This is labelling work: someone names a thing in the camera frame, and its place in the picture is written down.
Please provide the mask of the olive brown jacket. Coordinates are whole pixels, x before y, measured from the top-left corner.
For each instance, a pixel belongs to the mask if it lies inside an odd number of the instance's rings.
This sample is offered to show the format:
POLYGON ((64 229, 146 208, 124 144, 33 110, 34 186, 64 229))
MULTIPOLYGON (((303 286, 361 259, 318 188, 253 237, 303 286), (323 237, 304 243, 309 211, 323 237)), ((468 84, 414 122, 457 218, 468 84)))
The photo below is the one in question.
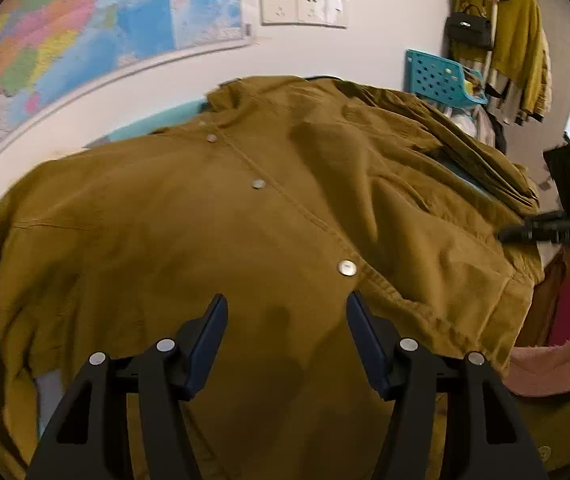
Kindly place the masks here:
POLYGON ((431 351, 506 367, 543 277, 496 232, 538 210, 524 169, 411 94, 246 78, 149 136, 45 162, 0 199, 0 474, 37 446, 37 378, 134 356, 227 297, 187 408, 209 479, 364 479, 389 405, 352 290, 431 351))

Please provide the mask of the top blue plastic basket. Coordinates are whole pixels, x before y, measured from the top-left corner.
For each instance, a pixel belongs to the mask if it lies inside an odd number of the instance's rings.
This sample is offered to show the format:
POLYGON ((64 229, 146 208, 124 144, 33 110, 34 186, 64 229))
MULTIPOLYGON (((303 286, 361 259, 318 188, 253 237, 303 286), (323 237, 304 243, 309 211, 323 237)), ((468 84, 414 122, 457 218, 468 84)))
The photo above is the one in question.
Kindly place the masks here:
POLYGON ((405 51, 404 91, 461 110, 488 103, 478 70, 411 49, 405 51))

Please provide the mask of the black handbag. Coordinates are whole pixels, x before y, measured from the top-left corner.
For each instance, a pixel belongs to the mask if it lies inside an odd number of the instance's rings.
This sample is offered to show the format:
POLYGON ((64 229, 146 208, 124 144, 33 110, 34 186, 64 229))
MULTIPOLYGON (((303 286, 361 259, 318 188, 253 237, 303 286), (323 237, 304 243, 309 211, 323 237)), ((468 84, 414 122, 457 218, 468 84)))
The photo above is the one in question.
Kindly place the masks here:
POLYGON ((484 11, 468 3, 445 21, 445 32, 452 41, 478 49, 493 49, 492 23, 484 11))

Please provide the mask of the teal bed sheet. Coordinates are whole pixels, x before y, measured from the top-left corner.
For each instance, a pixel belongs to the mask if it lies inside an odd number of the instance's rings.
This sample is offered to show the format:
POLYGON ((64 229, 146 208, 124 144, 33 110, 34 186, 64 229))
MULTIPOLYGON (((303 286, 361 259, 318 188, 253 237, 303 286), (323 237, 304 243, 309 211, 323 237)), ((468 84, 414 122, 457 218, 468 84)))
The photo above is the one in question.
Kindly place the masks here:
POLYGON ((147 136, 159 129, 184 124, 200 114, 205 105, 206 99, 201 98, 170 107, 168 110, 162 110, 159 113, 144 117, 111 133, 107 133, 105 136, 101 136, 99 139, 84 145, 84 149, 88 150, 103 144, 147 136))

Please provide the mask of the white wall socket panel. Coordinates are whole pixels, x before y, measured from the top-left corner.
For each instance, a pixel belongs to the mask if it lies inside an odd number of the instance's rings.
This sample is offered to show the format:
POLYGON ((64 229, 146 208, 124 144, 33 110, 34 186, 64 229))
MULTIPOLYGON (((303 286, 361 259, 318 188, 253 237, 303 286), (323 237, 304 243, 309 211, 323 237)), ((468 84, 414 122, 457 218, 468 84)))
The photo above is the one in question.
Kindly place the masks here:
POLYGON ((260 0, 261 24, 265 26, 347 28, 349 11, 348 0, 260 0))

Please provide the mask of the colourful wall map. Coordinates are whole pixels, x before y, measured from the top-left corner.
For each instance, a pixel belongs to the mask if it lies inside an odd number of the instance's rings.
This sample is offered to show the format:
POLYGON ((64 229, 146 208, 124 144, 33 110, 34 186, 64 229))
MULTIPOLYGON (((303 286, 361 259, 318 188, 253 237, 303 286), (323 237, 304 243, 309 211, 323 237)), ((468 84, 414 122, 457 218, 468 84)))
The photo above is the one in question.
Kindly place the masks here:
POLYGON ((3 0, 0 143, 90 81, 158 55, 247 40, 242 0, 3 0))

